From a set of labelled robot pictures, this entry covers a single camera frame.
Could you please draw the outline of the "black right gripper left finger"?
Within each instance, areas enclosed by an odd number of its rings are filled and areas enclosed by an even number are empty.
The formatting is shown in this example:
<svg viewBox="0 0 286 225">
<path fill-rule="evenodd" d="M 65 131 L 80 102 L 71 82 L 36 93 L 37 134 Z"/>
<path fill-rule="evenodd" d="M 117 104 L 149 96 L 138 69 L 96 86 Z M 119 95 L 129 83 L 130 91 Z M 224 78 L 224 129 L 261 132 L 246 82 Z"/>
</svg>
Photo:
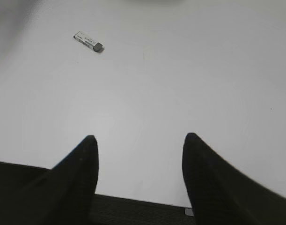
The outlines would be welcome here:
<svg viewBox="0 0 286 225">
<path fill-rule="evenodd" d="M 52 169 L 0 162 L 0 225 L 86 225 L 99 174 L 86 136 Z"/>
</svg>

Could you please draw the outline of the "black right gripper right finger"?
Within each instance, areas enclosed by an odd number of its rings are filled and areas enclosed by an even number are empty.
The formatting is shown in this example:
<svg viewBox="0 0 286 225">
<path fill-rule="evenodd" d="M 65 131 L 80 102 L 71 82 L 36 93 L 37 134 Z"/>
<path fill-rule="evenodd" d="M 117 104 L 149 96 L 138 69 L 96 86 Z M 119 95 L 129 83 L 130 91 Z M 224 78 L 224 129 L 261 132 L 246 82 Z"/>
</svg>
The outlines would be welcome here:
<svg viewBox="0 0 286 225">
<path fill-rule="evenodd" d="M 198 225 L 286 225 L 286 198 L 230 165 L 197 134 L 184 140 L 182 171 Z"/>
</svg>

